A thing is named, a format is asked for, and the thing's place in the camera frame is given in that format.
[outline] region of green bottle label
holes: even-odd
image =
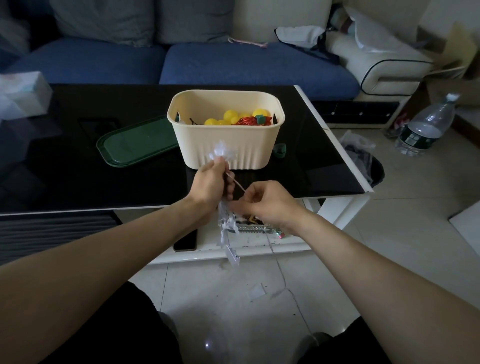
[[[427,138],[411,131],[408,125],[403,129],[400,140],[417,149],[428,149],[438,138]]]

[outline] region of green plastic tray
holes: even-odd
[[[161,116],[109,132],[96,147],[105,162],[122,168],[176,148],[178,142],[172,125]]]

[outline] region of large water bottle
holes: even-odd
[[[419,157],[452,125],[455,101],[460,94],[448,94],[445,101],[420,111],[403,129],[395,148],[410,157]]]

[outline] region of white box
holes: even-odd
[[[227,110],[252,113],[266,109],[277,124],[268,126],[192,125],[190,118],[203,124],[209,118],[222,119]],[[175,121],[177,113],[185,124]],[[224,142],[237,153],[230,163],[233,170],[259,170],[268,164],[276,136],[285,121],[280,101],[258,91],[188,90],[176,94],[167,112],[180,146],[185,164],[199,169],[210,160],[215,145]]]
[[[41,72],[0,75],[0,119],[46,114],[51,97],[52,89]]]

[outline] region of black phone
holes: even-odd
[[[197,249],[197,230],[185,235],[183,238],[173,244],[173,250],[176,252],[193,252]]]

